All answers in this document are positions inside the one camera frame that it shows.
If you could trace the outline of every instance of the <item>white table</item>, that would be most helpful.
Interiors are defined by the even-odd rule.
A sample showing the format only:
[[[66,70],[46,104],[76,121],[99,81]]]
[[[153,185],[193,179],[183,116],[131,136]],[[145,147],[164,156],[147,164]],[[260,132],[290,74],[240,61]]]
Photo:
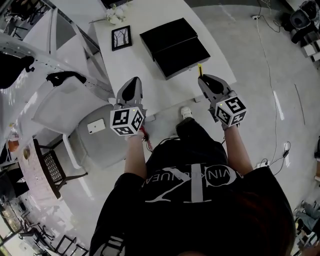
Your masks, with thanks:
[[[27,147],[30,151],[30,156],[26,160],[21,150],[18,161],[33,200],[38,206],[56,206],[58,204],[57,198],[61,195],[55,187],[54,192],[50,186],[42,169],[33,139],[28,142]]]
[[[299,9],[305,0],[286,0],[287,3],[292,7],[294,11]]]
[[[147,116],[202,95],[198,86],[198,68],[182,72],[165,80],[153,62],[140,34],[165,23],[185,18],[198,34],[198,39],[211,57],[202,64],[204,74],[224,79],[229,85],[236,82],[229,64],[199,17],[183,0],[134,0],[125,12],[126,21],[112,25],[108,21],[94,23],[102,58],[114,94],[126,81],[139,77],[142,82],[142,104]],[[130,25],[133,45],[112,51],[111,31]]]

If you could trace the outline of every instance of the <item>black box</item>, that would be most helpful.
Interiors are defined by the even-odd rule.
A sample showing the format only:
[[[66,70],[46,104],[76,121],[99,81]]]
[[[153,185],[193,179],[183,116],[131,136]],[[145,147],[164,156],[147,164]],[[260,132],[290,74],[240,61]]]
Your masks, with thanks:
[[[184,18],[155,27],[140,36],[166,79],[210,57],[196,31]]]
[[[170,79],[210,57],[198,38],[176,44],[154,55],[166,79]]]
[[[198,35],[189,23],[181,18],[148,30],[140,34],[140,37],[155,61],[154,54],[184,41],[197,38]]]

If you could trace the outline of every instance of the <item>floor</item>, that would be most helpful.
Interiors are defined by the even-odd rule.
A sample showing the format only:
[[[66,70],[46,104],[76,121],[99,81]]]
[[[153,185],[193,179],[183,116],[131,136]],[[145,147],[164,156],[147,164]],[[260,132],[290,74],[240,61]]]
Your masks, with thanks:
[[[269,6],[273,10],[277,11],[289,11],[291,8],[288,5],[286,0],[269,0],[263,2],[263,1],[258,1],[258,0],[184,0],[191,8],[194,7],[203,7],[203,6],[218,6],[218,5],[223,5],[223,6],[234,6],[234,5],[242,5],[242,6],[256,6],[259,7],[261,5],[263,7],[267,7],[267,2],[269,2]]]
[[[284,145],[291,142],[288,161],[276,176],[291,208],[312,194],[317,186],[313,177],[316,161],[313,157],[320,134],[320,74],[310,59],[304,57],[298,45],[292,44],[289,35],[281,30],[272,31],[263,20],[258,21],[261,40],[270,65],[271,83],[264,51],[257,32],[257,22],[250,15],[257,14],[259,8],[244,5],[212,5],[193,8],[207,26],[218,43],[237,79],[231,87],[243,98],[249,112],[239,128],[247,148],[252,165],[263,158],[275,159],[284,152]],[[267,21],[273,25],[272,17],[276,11],[262,9]],[[204,73],[210,74],[203,64]],[[295,88],[299,92],[304,118]],[[273,97],[275,91],[280,107],[278,108],[277,127],[276,107]],[[162,139],[175,132],[180,121],[179,108],[190,106],[195,119],[218,142],[223,141],[223,131],[219,123],[214,123],[207,109],[206,99],[195,103],[192,100],[171,107],[156,115],[156,120],[147,123],[151,143],[155,147]],[[76,134],[71,137],[77,144]],[[72,168],[63,144],[56,148],[56,154],[67,175],[79,173]],[[148,159],[150,153],[145,150]],[[63,234],[77,240],[86,248],[90,246],[96,221],[108,194],[117,178],[123,173],[124,162],[101,169],[97,163],[86,158],[83,162],[89,175],[72,180],[60,190],[63,199],[57,206],[40,209],[31,205],[31,218],[46,224],[56,241]],[[273,164],[271,170],[276,173],[281,161]]]

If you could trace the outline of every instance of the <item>framed picture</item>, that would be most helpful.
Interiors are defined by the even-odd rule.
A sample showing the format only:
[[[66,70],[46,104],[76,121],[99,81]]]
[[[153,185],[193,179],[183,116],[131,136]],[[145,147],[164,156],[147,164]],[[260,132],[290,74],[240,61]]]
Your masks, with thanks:
[[[130,26],[124,26],[111,31],[112,51],[132,46]]]

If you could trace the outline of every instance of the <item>white phone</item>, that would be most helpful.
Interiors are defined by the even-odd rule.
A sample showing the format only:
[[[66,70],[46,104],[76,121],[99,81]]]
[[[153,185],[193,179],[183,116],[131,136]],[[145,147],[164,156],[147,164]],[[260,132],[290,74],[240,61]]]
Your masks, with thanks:
[[[96,132],[106,129],[105,121],[103,118],[89,123],[87,127],[90,134],[94,134]]]

